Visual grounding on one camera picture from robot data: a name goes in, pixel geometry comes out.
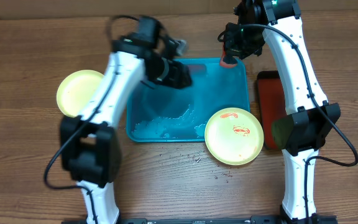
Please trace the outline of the red black sponge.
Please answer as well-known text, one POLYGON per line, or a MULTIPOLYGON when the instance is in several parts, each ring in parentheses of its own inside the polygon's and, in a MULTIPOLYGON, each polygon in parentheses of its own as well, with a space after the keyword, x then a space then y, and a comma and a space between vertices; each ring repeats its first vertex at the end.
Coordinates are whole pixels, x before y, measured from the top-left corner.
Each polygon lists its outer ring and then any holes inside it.
POLYGON ((219 65, 224 68, 234 68, 238 64, 234 56, 227 54, 225 51, 222 52, 219 65))

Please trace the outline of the yellow-green plate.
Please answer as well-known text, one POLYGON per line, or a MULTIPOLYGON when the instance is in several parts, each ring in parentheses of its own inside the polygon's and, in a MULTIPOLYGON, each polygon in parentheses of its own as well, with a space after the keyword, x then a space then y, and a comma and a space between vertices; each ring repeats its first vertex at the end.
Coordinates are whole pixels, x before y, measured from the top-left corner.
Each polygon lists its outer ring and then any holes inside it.
POLYGON ((208 120, 204 140, 215 159, 230 166, 241 166, 260 154, 264 132, 259 120, 250 112, 225 108, 208 120))
POLYGON ((69 117, 77 116, 98 89, 104 75, 94 70, 79 70, 67 76, 56 94, 59 110, 69 117))

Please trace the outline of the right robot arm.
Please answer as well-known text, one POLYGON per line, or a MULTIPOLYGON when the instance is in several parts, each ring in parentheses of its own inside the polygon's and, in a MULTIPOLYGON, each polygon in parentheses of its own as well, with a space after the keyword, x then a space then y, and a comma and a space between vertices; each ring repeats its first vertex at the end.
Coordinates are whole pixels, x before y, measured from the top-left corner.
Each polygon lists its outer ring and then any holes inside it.
POLYGON ((237 23, 228 23, 218 40, 223 43, 221 65, 233 67, 234 58, 272 51, 283 88, 286 115, 272 123, 272 138, 282 150, 285 194, 278 223, 337 223, 335 216, 316 212, 313 202, 313 156, 340 115, 330 104, 310 62, 297 1, 246 1, 235 8, 237 23))

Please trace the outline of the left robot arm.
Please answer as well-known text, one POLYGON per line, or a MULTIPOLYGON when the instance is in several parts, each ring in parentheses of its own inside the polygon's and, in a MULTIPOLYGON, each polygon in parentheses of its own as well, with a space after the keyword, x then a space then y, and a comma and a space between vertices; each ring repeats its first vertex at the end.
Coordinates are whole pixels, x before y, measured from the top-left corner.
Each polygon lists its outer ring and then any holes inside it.
POLYGON ((126 103, 140 83, 174 89, 191 86, 189 68, 174 58, 185 40, 171 38, 154 17, 139 16, 137 30, 114 40, 112 16, 106 26, 111 48, 101 84, 74 118, 60 123, 60 148, 47 164, 43 181, 52 190, 81 190, 87 217, 83 223, 118 223, 114 179, 122 161, 117 128, 126 103))

